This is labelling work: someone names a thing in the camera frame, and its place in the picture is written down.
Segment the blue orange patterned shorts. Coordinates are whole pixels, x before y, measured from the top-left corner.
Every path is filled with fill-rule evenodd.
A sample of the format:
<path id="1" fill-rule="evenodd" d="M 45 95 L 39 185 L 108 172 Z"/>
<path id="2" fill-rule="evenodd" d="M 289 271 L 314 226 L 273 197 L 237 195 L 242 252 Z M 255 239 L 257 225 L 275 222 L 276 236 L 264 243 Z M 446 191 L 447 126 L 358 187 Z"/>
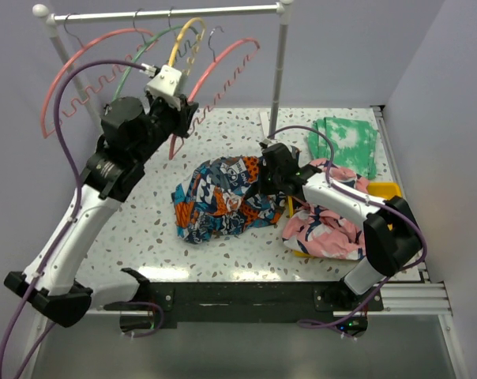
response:
<path id="1" fill-rule="evenodd" d="M 177 235 L 196 245 L 214 235 L 240 235 L 250 228 L 277 224 L 286 197 L 256 189 L 261 163 L 257 156 L 201 163 L 171 193 Z"/>

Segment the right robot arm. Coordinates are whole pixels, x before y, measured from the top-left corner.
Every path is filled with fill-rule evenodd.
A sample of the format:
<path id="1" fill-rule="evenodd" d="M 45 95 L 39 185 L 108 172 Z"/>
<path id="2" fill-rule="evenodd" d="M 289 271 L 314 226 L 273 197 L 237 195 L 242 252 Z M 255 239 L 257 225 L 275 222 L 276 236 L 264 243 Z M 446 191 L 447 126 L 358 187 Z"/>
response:
<path id="1" fill-rule="evenodd" d="M 366 256 L 343 278 L 337 291 L 339 304 L 356 310 L 376 283 L 396 275 L 418 252 L 425 240 L 408 203 L 402 197 L 375 197 L 346 185 L 331 170 L 330 161 L 299 166 L 295 153 L 283 143 L 260 144 L 260 193 L 283 193 L 342 216 L 361 231 Z"/>

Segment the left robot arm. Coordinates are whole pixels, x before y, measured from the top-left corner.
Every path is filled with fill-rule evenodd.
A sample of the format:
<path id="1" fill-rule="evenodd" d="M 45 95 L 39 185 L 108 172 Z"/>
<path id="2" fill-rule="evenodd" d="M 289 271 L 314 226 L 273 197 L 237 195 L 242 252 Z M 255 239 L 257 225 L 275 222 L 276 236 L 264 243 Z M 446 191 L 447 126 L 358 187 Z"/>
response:
<path id="1" fill-rule="evenodd" d="M 6 276 L 7 288 L 55 324 L 71 327 L 99 306 L 124 302 L 140 310 L 148 304 L 149 281 L 131 268 L 122 269 L 129 280 L 120 284 L 86 287 L 76 274 L 102 228 L 144 177 L 146 162 L 171 135 L 188 137 L 199 105 L 184 95 L 178 99 L 178 108 L 161 97 L 151 97 L 149 109 L 131 96 L 110 104 L 96 152 L 78 174 L 54 234 L 24 271 Z"/>

